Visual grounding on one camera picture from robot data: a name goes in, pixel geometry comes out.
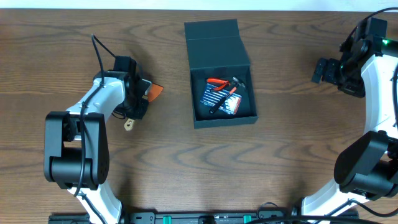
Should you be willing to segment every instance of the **white wall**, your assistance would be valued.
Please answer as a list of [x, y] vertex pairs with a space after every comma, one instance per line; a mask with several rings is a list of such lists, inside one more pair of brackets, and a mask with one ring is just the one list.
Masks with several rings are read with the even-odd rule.
[[0, 8], [377, 11], [398, 0], [0, 0]]

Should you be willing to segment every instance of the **open box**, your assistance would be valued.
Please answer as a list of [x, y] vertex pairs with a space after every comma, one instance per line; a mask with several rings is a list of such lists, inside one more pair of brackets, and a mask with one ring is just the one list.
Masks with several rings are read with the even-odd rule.
[[[250, 60], [239, 35], [236, 19], [186, 22], [185, 38], [190, 65], [190, 80], [195, 128], [252, 124], [258, 119], [250, 73]], [[236, 114], [218, 110], [209, 114], [209, 106], [200, 102], [207, 78], [232, 80], [246, 85], [235, 93], [242, 96]]]

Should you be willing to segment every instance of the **green tape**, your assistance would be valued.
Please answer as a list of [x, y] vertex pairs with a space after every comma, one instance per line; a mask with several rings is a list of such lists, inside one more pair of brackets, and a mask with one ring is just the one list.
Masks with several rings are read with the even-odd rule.
[[251, 222], [251, 215], [244, 215], [243, 216], [243, 223]]
[[172, 217], [163, 217], [163, 224], [172, 224]]

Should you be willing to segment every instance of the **pliers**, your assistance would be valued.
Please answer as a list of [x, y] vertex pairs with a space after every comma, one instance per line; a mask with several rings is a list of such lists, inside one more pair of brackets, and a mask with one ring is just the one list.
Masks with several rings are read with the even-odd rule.
[[220, 91], [224, 89], [226, 86], [230, 86], [231, 82], [229, 80], [222, 80], [219, 78], [208, 78], [207, 83], [215, 83], [215, 84], [221, 84], [219, 87], [216, 87], [212, 89], [211, 91]]

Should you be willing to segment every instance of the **box lid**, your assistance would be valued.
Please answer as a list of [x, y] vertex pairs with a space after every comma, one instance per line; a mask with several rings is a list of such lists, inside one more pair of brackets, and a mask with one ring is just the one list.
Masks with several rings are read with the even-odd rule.
[[184, 25], [191, 70], [250, 66], [236, 19], [186, 22]]

